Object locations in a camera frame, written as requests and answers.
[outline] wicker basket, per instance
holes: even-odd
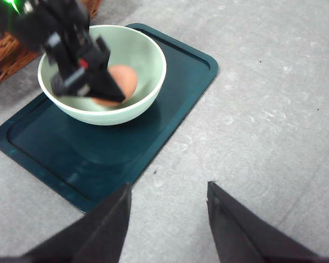
[[[98,12],[101,0],[80,0],[88,8],[90,18]],[[39,56],[25,48],[16,38],[6,33],[0,40],[0,82],[19,71]]]

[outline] tray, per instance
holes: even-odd
[[[141,116],[85,124],[41,94],[0,126],[0,150],[84,212],[136,182],[218,72],[203,52],[146,25],[128,26],[154,39],[167,60],[163,87]]]

